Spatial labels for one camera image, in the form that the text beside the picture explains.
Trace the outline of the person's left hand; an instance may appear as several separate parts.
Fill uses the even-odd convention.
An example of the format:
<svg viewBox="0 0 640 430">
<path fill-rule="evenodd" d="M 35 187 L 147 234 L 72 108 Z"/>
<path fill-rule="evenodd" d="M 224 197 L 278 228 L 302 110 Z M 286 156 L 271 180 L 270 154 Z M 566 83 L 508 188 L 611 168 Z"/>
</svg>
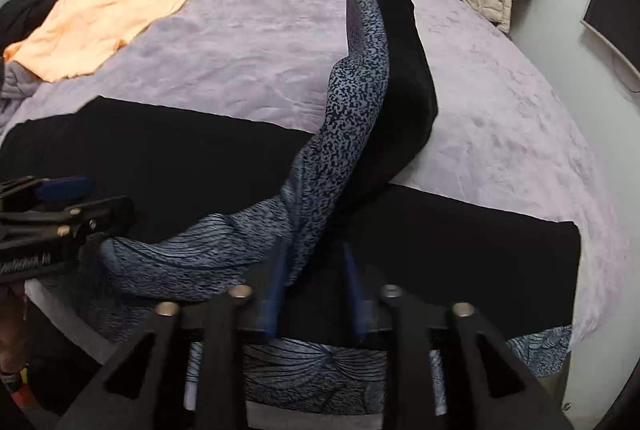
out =
<svg viewBox="0 0 640 430">
<path fill-rule="evenodd" d="M 26 294 L 23 283 L 1 286 L 1 380 L 6 386 L 21 381 L 27 364 Z"/>
</svg>

